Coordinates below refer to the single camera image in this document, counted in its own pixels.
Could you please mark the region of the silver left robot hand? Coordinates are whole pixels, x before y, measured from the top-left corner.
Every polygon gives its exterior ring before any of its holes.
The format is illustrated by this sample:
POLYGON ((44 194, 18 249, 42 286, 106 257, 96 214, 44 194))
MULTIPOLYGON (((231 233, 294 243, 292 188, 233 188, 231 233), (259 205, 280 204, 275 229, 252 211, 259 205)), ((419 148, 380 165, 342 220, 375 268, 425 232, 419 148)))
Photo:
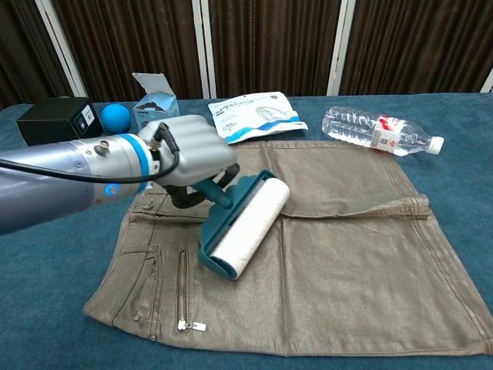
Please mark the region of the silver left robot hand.
POLYGON ((159 161, 155 183, 185 209, 210 200, 226 209, 233 201, 224 187, 239 173, 236 154, 199 115, 150 121, 138 132, 159 161))

